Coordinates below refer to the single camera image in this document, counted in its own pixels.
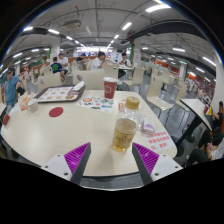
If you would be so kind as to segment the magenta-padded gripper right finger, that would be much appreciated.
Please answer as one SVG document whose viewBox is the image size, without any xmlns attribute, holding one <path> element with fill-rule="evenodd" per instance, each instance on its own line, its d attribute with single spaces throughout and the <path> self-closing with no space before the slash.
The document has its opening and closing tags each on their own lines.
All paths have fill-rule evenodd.
<svg viewBox="0 0 224 224">
<path fill-rule="evenodd" d="M 182 167 L 167 154 L 159 155 L 137 143 L 132 144 L 132 154 L 144 185 L 150 184 L 182 169 Z"/>
</svg>

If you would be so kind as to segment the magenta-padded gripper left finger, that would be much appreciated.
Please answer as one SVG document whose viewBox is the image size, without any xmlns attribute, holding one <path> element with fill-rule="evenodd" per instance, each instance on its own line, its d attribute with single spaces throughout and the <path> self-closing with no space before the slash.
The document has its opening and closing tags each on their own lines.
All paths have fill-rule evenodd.
<svg viewBox="0 0 224 224">
<path fill-rule="evenodd" d="M 56 154 L 42 169 L 79 185 L 90 154 L 91 143 L 88 142 L 66 154 Z"/>
</svg>

